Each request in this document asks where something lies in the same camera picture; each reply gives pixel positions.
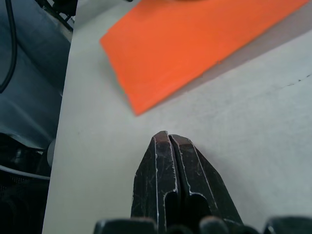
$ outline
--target gray fabric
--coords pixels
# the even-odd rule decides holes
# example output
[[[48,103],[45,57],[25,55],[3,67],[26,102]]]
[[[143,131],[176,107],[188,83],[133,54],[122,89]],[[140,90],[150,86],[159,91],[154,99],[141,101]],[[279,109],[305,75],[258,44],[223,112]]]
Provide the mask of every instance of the gray fabric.
[[[0,132],[47,147],[56,137],[70,43],[34,0],[13,0],[18,59],[0,94]],[[11,61],[11,36],[0,1],[0,82]]]

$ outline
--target orange paper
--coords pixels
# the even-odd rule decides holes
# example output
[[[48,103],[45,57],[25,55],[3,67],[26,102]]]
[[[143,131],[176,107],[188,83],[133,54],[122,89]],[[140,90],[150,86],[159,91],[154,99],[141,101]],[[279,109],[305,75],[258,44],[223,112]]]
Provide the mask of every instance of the orange paper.
[[[142,0],[101,38],[141,114],[308,0]]]

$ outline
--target orange foam pad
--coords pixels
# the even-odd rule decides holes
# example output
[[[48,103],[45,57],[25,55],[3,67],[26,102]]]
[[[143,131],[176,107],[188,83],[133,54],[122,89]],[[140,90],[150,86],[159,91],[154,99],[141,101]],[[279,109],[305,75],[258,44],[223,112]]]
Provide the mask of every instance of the orange foam pad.
[[[136,114],[308,0],[142,0],[100,43]]]

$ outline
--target white tabletop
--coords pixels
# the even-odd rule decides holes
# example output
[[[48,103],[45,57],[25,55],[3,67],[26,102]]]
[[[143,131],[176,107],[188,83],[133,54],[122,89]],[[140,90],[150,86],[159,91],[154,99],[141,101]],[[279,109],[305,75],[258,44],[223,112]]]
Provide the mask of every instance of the white tabletop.
[[[193,141],[246,224],[312,215],[312,4],[140,116],[98,42],[134,4],[78,8],[43,233],[129,217],[135,172],[161,130]]]

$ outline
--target orange sheet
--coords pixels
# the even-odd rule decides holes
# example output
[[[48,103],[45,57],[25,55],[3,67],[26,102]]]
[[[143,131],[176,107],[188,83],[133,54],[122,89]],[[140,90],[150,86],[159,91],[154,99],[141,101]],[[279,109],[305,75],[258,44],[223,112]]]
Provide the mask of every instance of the orange sheet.
[[[100,43],[141,114],[307,2],[142,0]]]

